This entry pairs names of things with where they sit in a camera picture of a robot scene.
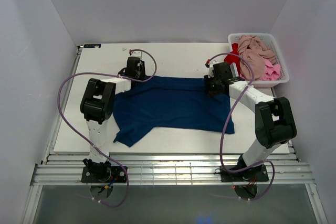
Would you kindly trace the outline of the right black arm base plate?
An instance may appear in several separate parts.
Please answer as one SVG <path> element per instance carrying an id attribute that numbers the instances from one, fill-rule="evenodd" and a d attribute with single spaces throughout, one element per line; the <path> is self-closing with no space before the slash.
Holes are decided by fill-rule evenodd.
<path id="1" fill-rule="evenodd" d="M 250 168 L 240 173 L 228 173 L 219 168 L 221 182 L 267 182 L 269 181 L 265 165 Z"/>

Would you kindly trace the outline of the dark blue t shirt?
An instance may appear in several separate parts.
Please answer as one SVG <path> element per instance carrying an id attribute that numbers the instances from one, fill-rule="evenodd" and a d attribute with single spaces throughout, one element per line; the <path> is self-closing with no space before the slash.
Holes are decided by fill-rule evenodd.
<path id="1" fill-rule="evenodd" d="M 227 95 L 206 94 L 202 78 L 155 76 L 115 96 L 114 141 L 131 147 L 155 127 L 234 134 L 230 109 Z"/>

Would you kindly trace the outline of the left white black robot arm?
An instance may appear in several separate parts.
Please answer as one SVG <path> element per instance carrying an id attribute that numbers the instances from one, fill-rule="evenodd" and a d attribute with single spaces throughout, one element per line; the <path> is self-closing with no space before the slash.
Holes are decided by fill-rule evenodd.
<path id="1" fill-rule="evenodd" d="M 80 111 L 84 115 L 88 130 L 90 146 L 89 157 L 83 162 L 86 167 L 93 169 L 94 177 L 105 182 L 111 177 L 111 168 L 105 165 L 109 151 L 107 148 L 107 126 L 114 106 L 114 98 L 119 93 L 131 90 L 134 80 L 145 79 L 145 65 L 142 52 L 131 51 L 127 66 L 118 73 L 118 77 L 111 79 L 95 79 L 88 81 L 81 104 Z"/>

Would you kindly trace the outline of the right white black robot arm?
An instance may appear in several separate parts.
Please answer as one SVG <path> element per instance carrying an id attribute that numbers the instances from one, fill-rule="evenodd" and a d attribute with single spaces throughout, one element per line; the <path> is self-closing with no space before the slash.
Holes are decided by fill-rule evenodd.
<path id="1" fill-rule="evenodd" d="M 242 180 L 250 180 L 256 175 L 267 157 L 280 145 L 286 144 L 297 135 L 290 102 L 285 97 L 275 98 L 266 95 L 243 78 L 233 76 L 229 63 L 208 60 L 204 76 L 206 92 L 209 95 L 225 94 L 235 99 L 222 130 L 219 156 L 222 169 L 229 174 L 238 174 Z M 249 108 L 255 115 L 256 139 L 250 148 L 241 155 L 234 168 L 226 168 L 223 163 L 223 142 L 228 122 L 238 103 Z"/>

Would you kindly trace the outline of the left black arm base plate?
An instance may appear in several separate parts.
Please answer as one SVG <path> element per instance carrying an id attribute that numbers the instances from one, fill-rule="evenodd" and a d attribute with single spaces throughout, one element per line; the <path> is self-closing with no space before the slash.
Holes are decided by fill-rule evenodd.
<path id="1" fill-rule="evenodd" d="M 82 183 L 126 183 L 125 172 L 119 166 L 105 168 L 103 172 L 84 167 L 81 176 Z"/>

